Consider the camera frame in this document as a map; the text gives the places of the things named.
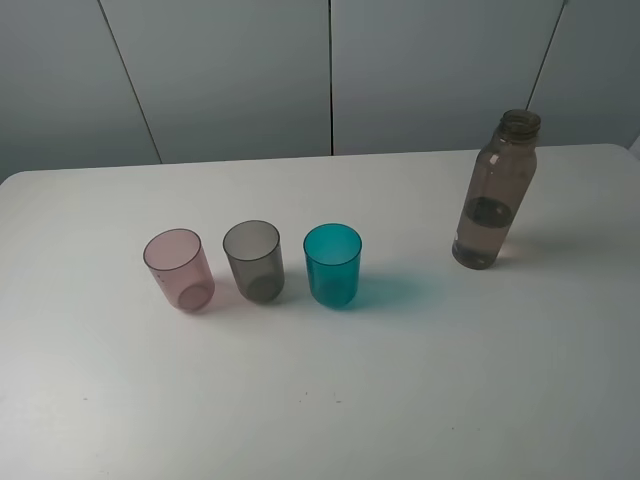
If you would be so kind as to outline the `brown translucent water bottle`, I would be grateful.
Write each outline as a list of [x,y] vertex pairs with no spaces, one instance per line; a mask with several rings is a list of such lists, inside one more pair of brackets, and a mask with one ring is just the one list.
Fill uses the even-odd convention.
[[461,265],[484,270],[496,261],[537,169],[540,127],[536,113],[509,110],[480,150],[452,244]]

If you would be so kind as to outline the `teal translucent plastic cup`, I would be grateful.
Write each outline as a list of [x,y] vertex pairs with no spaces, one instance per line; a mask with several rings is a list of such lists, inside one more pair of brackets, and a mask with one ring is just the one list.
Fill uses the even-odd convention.
[[356,230],[327,223],[310,230],[303,240],[309,287],[323,306],[341,309],[356,296],[362,239]]

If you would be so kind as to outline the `grey translucent plastic cup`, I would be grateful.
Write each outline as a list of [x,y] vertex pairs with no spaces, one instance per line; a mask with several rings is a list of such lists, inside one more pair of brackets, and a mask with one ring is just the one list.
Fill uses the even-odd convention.
[[264,220],[248,220],[233,226],[223,238],[223,250],[241,295],[265,304],[283,290],[285,273],[280,233]]

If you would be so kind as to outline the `pink translucent plastic cup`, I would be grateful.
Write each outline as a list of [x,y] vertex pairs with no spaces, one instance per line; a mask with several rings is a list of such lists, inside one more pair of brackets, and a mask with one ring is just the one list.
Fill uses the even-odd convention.
[[143,261],[174,308],[196,312],[211,301],[215,282],[196,232],[176,228],[157,234],[145,246]]

